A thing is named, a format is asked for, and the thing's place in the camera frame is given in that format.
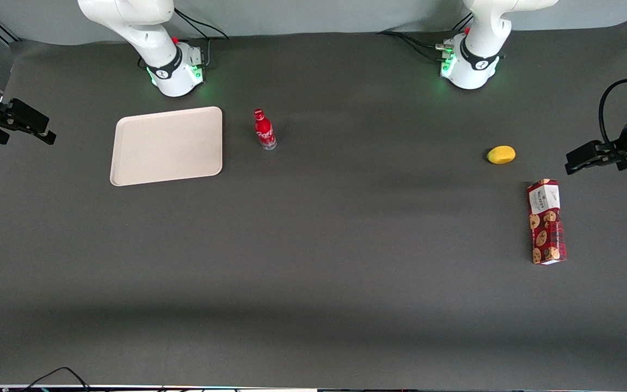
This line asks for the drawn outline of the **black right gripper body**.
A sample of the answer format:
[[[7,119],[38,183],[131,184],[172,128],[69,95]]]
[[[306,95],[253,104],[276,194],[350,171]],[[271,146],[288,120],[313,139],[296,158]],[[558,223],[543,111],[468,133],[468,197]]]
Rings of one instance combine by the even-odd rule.
[[[8,103],[0,102],[0,144],[6,145],[8,131],[33,132],[50,131],[50,119],[22,100],[12,99]]]

